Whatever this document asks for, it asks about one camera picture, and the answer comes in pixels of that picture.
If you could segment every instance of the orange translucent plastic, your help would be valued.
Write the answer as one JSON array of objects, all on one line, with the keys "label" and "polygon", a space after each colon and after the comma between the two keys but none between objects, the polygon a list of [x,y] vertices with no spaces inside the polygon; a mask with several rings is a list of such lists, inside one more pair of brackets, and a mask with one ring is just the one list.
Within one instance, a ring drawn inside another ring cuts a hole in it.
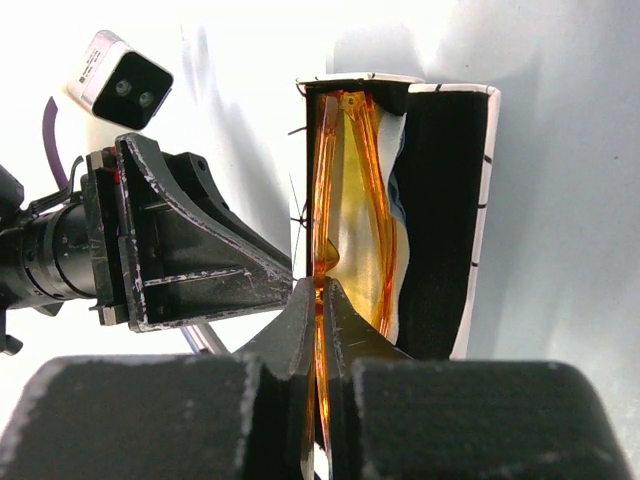
[{"label": "orange translucent plastic", "polygon": [[369,323],[385,337],[391,326],[393,282],[396,270],[397,232],[378,158],[378,132],[373,101],[363,92],[344,93],[343,109],[351,121],[358,149],[360,172],[369,204],[371,223],[376,226],[378,263],[382,292]]},{"label": "orange translucent plastic", "polygon": [[[339,138],[344,141],[342,146],[345,150],[347,144],[355,143],[361,176],[361,179],[356,180],[362,185],[361,188],[364,191],[361,194],[356,192],[356,195],[350,198],[356,199],[357,208],[367,209],[371,231],[375,238],[381,277],[380,294],[372,296],[375,299],[371,300],[374,305],[367,305],[368,308],[365,309],[370,315],[363,316],[384,336],[388,335],[390,329],[395,301],[397,232],[395,220],[390,213],[385,179],[380,168],[377,144],[378,119],[373,101],[364,92],[336,91],[319,95],[316,118],[318,120],[315,125],[313,191],[311,192],[311,256],[316,289],[314,363],[323,438],[331,471],[329,379],[323,318],[323,289],[327,272],[340,262],[340,247],[338,245],[336,249],[329,239],[330,222],[340,220],[330,218],[332,175],[336,174],[334,159],[338,153],[336,147]],[[348,129],[350,132],[348,139],[344,122],[349,122],[351,127]],[[350,281],[357,282],[357,278],[352,278]]]},{"label": "orange translucent plastic", "polygon": [[316,289],[315,314],[315,367],[320,421],[329,469],[331,469],[331,442],[329,430],[329,378],[327,376],[326,339],[323,315],[323,290],[329,253],[329,199],[331,198],[331,171],[338,134],[339,95],[323,95],[320,98],[318,135],[314,151],[313,216],[311,254],[313,258],[313,283]]}]

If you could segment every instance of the amber plastic sheet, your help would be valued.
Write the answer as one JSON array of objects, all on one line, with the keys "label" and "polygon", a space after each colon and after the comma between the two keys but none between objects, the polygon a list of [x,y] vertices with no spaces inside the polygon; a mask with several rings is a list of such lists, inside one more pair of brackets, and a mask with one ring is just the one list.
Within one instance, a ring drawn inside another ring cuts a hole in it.
[{"label": "amber plastic sheet", "polygon": [[315,361],[321,423],[331,459],[324,280],[327,274],[340,280],[356,311],[388,336],[397,297],[398,221],[390,212],[378,152],[382,109],[364,92],[342,91],[319,95],[316,107],[311,216]]}]

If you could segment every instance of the metal rod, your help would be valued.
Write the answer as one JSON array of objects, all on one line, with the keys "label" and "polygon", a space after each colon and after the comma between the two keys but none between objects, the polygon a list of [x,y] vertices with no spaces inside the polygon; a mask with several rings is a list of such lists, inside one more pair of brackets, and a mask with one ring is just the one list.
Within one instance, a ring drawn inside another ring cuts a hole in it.
[{"label": "metal rod", "polygon": [[231,352],[208,323],[180,328],[191,346],[193,353],[210,352],[214,355],[228,355]]}]

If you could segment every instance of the camera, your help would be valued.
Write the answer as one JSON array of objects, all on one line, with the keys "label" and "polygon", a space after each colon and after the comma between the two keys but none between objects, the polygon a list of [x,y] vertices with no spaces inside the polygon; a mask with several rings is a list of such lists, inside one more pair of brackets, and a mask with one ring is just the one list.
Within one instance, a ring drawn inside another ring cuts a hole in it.
[{"label": "camera", "polygon": [[147,126],[173,85],[171,74],[109,30],[99,31],[67,91],[98,118],[132,130]]}]

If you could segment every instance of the black cable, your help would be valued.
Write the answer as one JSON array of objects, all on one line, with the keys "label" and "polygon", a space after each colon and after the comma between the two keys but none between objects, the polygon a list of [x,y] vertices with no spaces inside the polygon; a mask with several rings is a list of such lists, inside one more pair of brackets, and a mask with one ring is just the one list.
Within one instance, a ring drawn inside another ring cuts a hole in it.
[{"label": "black cable", "polygon": [[58,188],[62,190],[67,185],[67,175],[62,167],[60,155],[58,154],[58,145],[56,144],[57,115],[58,106],[53,97],[50,97],[42,116],[42,142],[44,143],[44,151],[47,155],[53,178],[55,178]]}]

